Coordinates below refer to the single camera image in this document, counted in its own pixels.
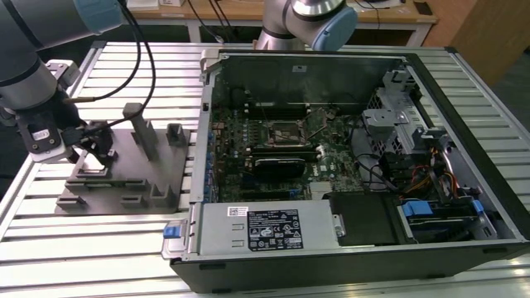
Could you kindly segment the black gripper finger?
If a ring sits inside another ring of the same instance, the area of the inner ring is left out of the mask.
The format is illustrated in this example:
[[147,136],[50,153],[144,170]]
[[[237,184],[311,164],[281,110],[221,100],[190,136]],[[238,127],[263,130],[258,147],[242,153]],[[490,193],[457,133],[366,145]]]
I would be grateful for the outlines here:
[[80,159],[80,154],[78,153],[79,150],[86,150],[87,149],[87,144],[86,143],[80,143],[76,145],[72,145],[70,147],[70,156],[67,157],[67,160],[71,164],[76,164],[78,160]]
[[116,158],[112,145],[114,145],[112,141],[95,142],[94,144],[94,150],[95,150],[94,155],[99,163],[104,166],[111,165]]

